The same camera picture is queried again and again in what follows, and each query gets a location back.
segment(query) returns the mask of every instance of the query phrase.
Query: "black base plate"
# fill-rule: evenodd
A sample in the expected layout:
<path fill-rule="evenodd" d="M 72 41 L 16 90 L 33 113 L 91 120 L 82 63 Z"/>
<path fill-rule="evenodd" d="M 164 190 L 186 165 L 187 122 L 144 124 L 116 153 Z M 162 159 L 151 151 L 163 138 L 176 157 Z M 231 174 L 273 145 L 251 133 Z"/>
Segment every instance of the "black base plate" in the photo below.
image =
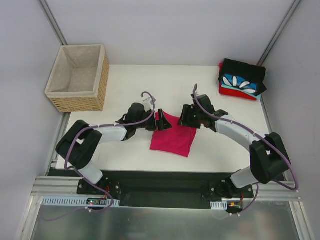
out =
<path fill-rule="evenodd" d="M 102 171 L 99 187 L 109 189 L 123 207 L 210 209 L 210 202 L 220 202 L 214 186 L 232 173 L 187 173 L 146 171 Z M 251 186 L 239 189 L 233 198 L 253 198 Z M 103 195 L 80 180 L 77 194 Z"/>

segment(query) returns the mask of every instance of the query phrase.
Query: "gray wall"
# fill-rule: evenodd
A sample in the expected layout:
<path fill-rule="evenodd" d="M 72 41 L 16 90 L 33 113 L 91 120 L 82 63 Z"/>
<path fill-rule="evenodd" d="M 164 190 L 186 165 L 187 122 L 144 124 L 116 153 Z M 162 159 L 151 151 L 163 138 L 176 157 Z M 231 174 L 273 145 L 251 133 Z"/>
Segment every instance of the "gray wall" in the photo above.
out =
<path fill-rule="evenodd" d="M 305 0 L 264 64 L 263 94 L 300 180 L 308 218 L 320 239 L 320 1 Z"/>
<path fill-rule="evenodd" d="M 0 239 L 15 239 L 61 114 L 44 92 L 59 50 L 36 0 L 0 7 Z"/>
<path fill-rule="evenodd" d="M 47 0 L 69 45 L 110 64 L 256 64 L 293 0 Z"/>

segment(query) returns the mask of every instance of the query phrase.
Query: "red cloth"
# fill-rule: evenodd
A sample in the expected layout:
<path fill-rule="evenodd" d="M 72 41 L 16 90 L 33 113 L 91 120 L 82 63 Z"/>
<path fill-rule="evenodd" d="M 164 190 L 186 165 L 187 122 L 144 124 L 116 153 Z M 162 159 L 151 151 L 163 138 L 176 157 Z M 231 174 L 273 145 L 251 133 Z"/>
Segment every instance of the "red cloth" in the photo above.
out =
<path fill-rule="evenodd" d="M 221 72 L 221 68 L 223 67 L 223 65 L 224 65 L 223 62 L 221 62 L 219 64 L 219 68 L 220 68 L 219 71 L 220 72 Z M 245 94 L 244 92 L 222 87 L 221 82 L 219 82 L 219 93 L 222 94 L 222 95 L 233 96 L 233 97 L 238 97 L 238 98 L 243 98 L 243 99 L 249 99 L 249 100 L 253 100 L 253 101 L 257 100 L 253 96 Z"/>
<path fill-rule="evenodd" d="M 166 112 L 163 112 L 163 114 L 172 128 L 164 131 L 154 131 L 150 150 L 177 154 L 187 158 L 196 137 L 197 129 L 179 126 L 179 117 L 171 116 Z M 158 113 L 155 114 L 155 117 L 156 119 L 159 118 Z"/>

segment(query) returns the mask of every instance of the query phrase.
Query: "white table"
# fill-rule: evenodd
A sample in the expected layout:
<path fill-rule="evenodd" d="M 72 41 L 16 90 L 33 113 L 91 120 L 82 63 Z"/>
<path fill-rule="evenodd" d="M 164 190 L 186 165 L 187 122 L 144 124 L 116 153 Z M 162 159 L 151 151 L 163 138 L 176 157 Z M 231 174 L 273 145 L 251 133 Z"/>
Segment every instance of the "white table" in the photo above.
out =
<path fill-rule="evenodd" d="M 156 98 L 156 110 L 180 117 L 183 105 L 193 103 L 190 95 L 198 83 L 198 93 L 208 95 L 216 110 L 223 109 L 252 129 L 268 133 L 261 103 L 220 95 L 218 75 L 217 66 L 111 65 L 103 111 L 71 113 L 67 130 L 77 120 L 91 125 L 114 123 L 132 103 L 141 101 L 143 91 Z M 197 130 L 188 158 L 151 151 L 152 135 L 152 131 L 138 129 L 128 141 L 100 144 L 92 160 L 101 170 L 110 171 L 217 173 L 250 164 L 249 153 L 242 146 L 204 127 Z M 56 168 L 64 168 L 62 157 Z"/>

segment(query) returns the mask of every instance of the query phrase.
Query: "woven basket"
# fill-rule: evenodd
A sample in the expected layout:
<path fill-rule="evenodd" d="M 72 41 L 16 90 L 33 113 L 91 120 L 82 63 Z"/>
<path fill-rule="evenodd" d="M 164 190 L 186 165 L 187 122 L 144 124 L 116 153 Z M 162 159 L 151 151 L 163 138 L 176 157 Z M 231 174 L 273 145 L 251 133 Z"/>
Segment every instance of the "woven basket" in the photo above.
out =
<path fill-rule="evenodd" d="M 61 113 L 102 111 L 109 68 L 103 45 L 61 46 L 45 94 Z"/>

